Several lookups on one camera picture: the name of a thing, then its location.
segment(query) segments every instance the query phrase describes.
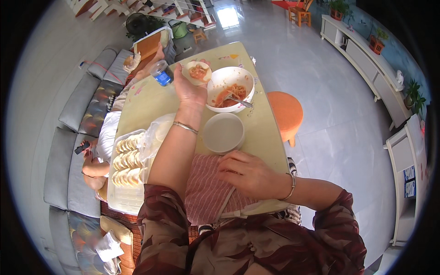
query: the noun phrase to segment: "white shirt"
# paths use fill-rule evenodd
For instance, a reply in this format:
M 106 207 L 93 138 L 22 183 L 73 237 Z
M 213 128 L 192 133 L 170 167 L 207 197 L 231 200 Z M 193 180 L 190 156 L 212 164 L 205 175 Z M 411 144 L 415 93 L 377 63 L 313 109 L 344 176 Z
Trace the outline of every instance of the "white shirt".
M 96 145 L 96 157 L 101 163 L 105 161 L 110 163 L 114 138 L 120 118 L 121 111 L 115 111 L 109 112 L 104 119 L 101 132 L 99 133 L 98 144 Z

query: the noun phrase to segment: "dining table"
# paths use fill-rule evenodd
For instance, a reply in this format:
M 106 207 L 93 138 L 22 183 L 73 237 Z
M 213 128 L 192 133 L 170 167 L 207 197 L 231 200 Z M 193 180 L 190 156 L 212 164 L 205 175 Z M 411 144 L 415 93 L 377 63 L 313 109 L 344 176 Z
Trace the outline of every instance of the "dining table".
M 224 67 L 241 67 L 254 77 L 255 92 L 252 97 L 252 108 L 244 108 L 236 115 L 242 120 L 245 129 L 245 141 L 241 151 L 260 157 L 270 168 L 277 172 L 289 172 L 286 152 L 279 128 L 272 112 L 266 92 L 255 70 L 253 59 L 248 55 L 241 42 L 234 42 L 211 50 L 207 50 L 186 59 L 180 60 L 182 67 L 190 61 L 205 59 L 211 62 L 214 72 Z M 169 65 L 174 71 L 176 64 Z M 151 122 L 157 118 L 172 114 L 179 107 L 174 84 L 162 87 L 152 76 L 139 81 L 130 88 L 122 109 L 121 118 L 116 131 L 116 139 L 138 129 L 148 129 Z M 195 152 L 198 154 L 215 154 L 203 143 L 203 128 L 205 123 L 217 113 L 204 108 L 201 127 Z M 113 184 L 108 184 L 108 194 L 112 196 L 117 190 Z M 264 201 L 261 206 L 238 216 L 249 216 L 259 213 L 276 212 L 285 209 L 287 203 L 278 200 Z

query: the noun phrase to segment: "silver bangle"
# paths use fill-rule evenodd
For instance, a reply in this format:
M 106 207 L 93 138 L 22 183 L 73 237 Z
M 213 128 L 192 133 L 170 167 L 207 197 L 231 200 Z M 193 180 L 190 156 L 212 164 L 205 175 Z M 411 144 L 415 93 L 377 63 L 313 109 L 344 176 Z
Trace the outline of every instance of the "silver bangle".
M 292 174 L 290 174 L 290 173 L 286 173 L 286 174 L 288 174 L 288 175 L 290 175 L 292 177 L 292 190 L 290 191 L 290 194 L 286 198 L 280 200 L 282 202 L 286 201 L 287 199 L 289 199 L 292 196 L 293 191 L 295 190 L 295 186 L 297 185 L 297 180 L 295 179 L 295 177 Z
M 180 127 L 182 127 L 182 128 L 185 128 L 186 130 L 190 130 L 190 131 L 193 132 L 194 134 L 198 135 L 198 132 L 197 132 L 196 130 L 194 130 L 193 128 L 188 127 L 188 126 L 186 126 L 185 124 L 182 124 L 182 123 L 180 123 L 180 122 L 178 122 L 178 121 L 175 121 L 175 122 L 173 122 L 172 124 L 173 124 L 173 125 L 180 126 Z

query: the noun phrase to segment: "white wall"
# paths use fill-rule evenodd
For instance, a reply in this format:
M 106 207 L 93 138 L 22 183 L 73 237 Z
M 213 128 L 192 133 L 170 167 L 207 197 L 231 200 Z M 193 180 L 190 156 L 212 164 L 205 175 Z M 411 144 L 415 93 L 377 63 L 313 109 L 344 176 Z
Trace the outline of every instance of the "white wall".
M 58 116 L 85 69 L 108 44 L 129 49 L 122 23 L 126 16 L 84 13 L 75 18 L 65 1 L 55 1 L 29 38 L 12 82 L 7 109 L 7 164 L 18 212 L 37 249 L 63 274 L 49 229 L 49 205 L 43 201 L 44 175 Z

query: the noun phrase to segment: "wooden cutting board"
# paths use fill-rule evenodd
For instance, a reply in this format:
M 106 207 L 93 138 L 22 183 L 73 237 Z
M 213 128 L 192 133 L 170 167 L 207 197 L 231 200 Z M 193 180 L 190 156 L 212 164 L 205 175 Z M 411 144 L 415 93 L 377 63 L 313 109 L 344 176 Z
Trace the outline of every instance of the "wooden cutting board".
M 149 38 L 146 38 L 135 45 L 135 51 L 140 52 L 140 60 L 144 60 L 148 56 L 158 51 L 158 43 L 161 40 L 161 32 L 158 32 Z

